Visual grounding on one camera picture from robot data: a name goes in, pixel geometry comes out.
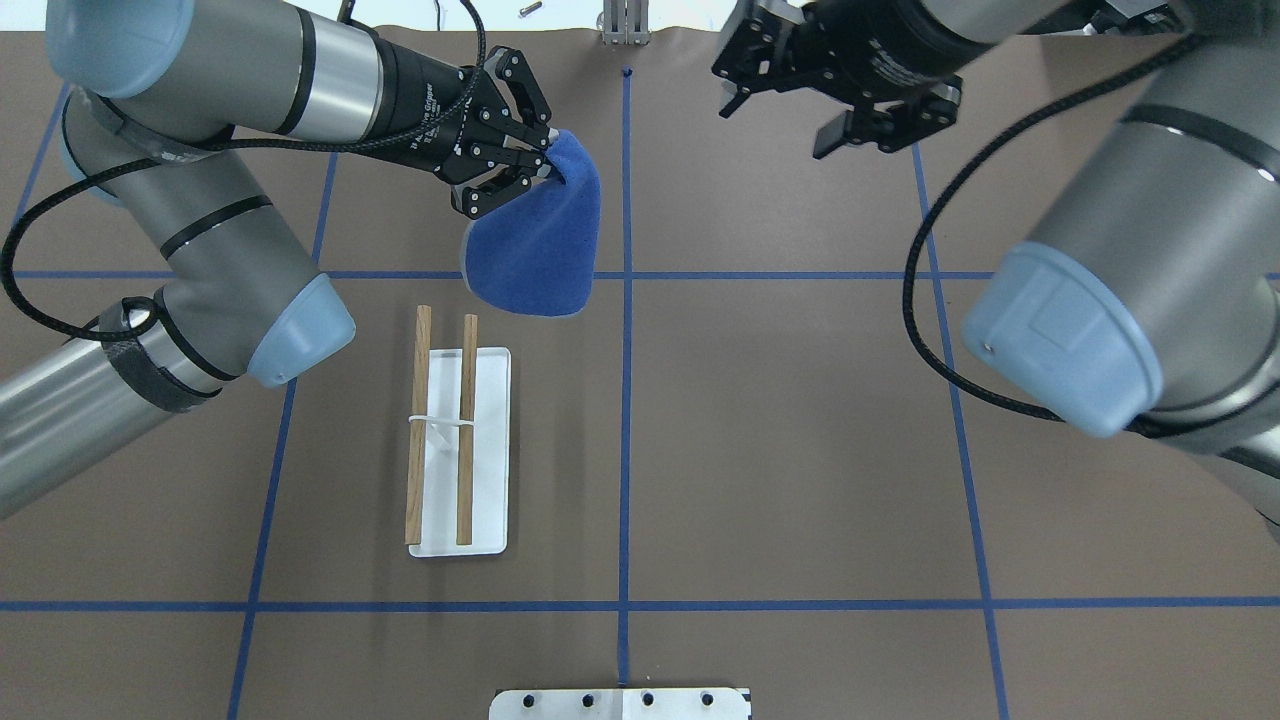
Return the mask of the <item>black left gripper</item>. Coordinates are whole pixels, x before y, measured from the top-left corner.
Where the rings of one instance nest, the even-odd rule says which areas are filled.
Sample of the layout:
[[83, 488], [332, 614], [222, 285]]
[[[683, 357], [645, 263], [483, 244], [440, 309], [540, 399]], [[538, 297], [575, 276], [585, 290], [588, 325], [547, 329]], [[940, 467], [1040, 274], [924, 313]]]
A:
[[380, 147], [380, 159], [429, 170], [460, 184], [451, 206], [467, 219], [484, 218], [553, 176], [553, 164], [503, 167], [480, 184], [462, 184], [489, 172], [495, 158], [475, 145], [507, 149], [521, 142], [547, 151], [554, 142], [553, 111], [525, 55], [497, 46], [481, 67], [453, 67], [399, 45], [381, 45], [380, 136], [415, 131]]

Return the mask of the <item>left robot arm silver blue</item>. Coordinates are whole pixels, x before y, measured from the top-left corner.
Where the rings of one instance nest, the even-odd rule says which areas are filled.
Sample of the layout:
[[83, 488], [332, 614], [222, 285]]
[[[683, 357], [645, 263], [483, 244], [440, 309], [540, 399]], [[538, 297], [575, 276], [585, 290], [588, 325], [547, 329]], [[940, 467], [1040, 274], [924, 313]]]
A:
[[[554, 173], [559, 138], [521, 51], [454, 67], [348, 17], [287, 1], [50, 1], [50, 64], [74, 184], [3, 245], [3, 290], [64, 345], [3, 383], [3, 516], [248, 375], [293, 380], [355, 322], [241, 159], [243, 149], [349, 152], [435, 176], [476, 220]], [[173, 278], [78, 324], [20, 291], [37, 219], [90, 190], [134, 219]]]

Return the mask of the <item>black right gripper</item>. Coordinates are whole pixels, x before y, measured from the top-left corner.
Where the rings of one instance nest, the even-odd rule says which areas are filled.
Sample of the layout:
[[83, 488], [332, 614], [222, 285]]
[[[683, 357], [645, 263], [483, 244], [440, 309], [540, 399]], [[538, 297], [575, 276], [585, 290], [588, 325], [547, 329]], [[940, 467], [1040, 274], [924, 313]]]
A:
[[822, 126], [812, 156], [891, 154], [957, 120], [966, 40], [923, 1], [739, 1], [712, 72], [731, 118], [758, 94], [812, 88], [850, 108]]

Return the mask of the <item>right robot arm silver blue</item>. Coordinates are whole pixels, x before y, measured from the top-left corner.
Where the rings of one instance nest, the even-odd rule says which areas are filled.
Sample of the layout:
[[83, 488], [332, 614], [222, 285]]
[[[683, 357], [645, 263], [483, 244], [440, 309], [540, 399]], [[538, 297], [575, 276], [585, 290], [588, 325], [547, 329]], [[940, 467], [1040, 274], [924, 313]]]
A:
[[[731, 117], [762, 92], [844, 104], [817, 159], [897, 152], [955, 124], [960, 70], [1066, 10], [1065, 1], [739, 1], [713, 63]], [[1178, 41], [1023, 117], [940, 192], [908, 251], [904, 329], [951, 386], [983, 402], [1190, 455], [1277, 534], [1277, 4], [1160, 1]], [[1043, 120], [1147, 79], [963, 327], [969, 352], [1024, 400], [951, 369], [915, 319], [918, 265], [945, 208], [1000, 149]]]

